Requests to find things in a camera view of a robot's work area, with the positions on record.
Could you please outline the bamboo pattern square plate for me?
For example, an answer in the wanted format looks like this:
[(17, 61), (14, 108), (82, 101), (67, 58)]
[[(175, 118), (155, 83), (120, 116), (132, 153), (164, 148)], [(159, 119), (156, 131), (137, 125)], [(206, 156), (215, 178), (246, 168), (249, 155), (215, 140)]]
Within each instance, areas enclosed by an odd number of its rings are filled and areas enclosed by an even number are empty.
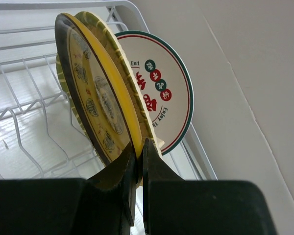
[(56, 71), (85, 135), (108, 157), (130, 145), (140, 152), (157, 138), (122, 47), (108, 26), (86, 11), (55, 20)]

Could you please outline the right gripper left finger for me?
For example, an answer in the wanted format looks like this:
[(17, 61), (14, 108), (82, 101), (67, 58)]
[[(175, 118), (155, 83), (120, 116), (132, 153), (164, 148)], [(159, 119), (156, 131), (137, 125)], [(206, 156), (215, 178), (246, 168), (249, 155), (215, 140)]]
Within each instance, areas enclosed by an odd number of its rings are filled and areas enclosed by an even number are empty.
[(134, 226), (136, 156), (131, 144), (102, 171), (88, 179), (88, 235), (129, 235)]

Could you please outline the white plate red characters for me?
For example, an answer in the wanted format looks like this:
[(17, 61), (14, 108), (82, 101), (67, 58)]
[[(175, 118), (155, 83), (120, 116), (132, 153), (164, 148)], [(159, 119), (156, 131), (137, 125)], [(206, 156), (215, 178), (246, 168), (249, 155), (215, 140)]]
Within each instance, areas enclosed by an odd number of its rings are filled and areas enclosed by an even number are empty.
[(184, 138), (194, 112), (189, 72), (177, 52), (163, 39), (142, 31), (116, 34), (147, 106), (163, 155)]

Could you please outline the yellow brown patterned plate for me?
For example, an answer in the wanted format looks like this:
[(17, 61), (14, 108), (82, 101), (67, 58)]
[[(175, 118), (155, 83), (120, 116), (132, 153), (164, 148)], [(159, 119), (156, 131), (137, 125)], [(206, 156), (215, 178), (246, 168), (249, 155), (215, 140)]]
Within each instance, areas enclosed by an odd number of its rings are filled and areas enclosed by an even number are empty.
[(143, 150), (138, 118), (129, 92), (100, 40), (75, 16), (55, 20), (58, 58), (77, 119), (105, 164), (128, 144), (136, 158)]

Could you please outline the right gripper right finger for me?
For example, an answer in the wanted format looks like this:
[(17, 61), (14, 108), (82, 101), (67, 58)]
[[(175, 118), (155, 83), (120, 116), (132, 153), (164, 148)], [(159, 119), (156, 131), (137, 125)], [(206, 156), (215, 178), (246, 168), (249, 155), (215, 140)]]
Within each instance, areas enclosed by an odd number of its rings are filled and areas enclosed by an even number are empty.
[(147, 235), (198, 235), (199, 181), (184, 180), (159, 156), (151, 139), (142, 151), (143, 218)]

